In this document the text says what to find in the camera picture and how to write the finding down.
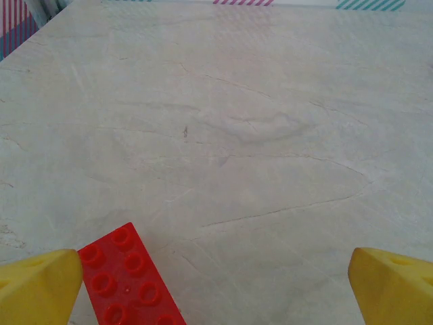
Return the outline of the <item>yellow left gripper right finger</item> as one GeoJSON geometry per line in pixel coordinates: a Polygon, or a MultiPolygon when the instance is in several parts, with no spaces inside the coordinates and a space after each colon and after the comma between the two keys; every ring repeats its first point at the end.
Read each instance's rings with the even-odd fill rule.
{"type": "Polygon", "coordinates": [[[366,324],[432,324],[432,263],[356,248],[348,279],[366,324]]]}

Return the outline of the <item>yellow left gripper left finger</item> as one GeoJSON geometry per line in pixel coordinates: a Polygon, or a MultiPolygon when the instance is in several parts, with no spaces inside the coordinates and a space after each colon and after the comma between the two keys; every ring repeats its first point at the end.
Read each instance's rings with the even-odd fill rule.
{"type": "Polygon", "coordinates": [[[62,249],[1,266],[2,324],[67,324],[83,281],[78,253],[62,249]]]}

